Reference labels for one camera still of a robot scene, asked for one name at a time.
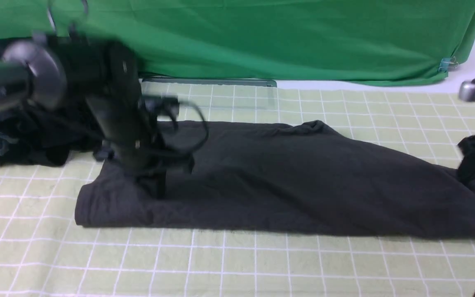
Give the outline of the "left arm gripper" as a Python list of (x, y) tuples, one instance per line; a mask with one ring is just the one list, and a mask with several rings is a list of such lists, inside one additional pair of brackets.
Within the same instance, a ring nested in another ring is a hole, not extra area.
[(143, 95), (123, 100), (113, 96), (87, 96), (104, 140), (113, 150), (113, 161), (124, 171), (137, 174), (137, 191), (153, 199), (166, 194), (168, 171), (186, 174), (193, 165), (180, 165), (180, 152), (164, 141), (157, 118), (176, 121), (179, 99), (175, 95)]

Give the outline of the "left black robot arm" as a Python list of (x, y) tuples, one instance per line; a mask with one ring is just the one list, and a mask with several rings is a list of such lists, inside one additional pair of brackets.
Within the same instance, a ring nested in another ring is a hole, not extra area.
[(157, 120), (166, 115), (177, 129), (179, 100), (143, 95), (137, 56), (119, 41), (45, 35), (12, 43), (0, 59), (0, 113), (18, 106), (103, 141), (108, 158), (151, 181), (147, 190), (158, 198), (168, 170), (193, 170), (195, 149), (166, 144)]

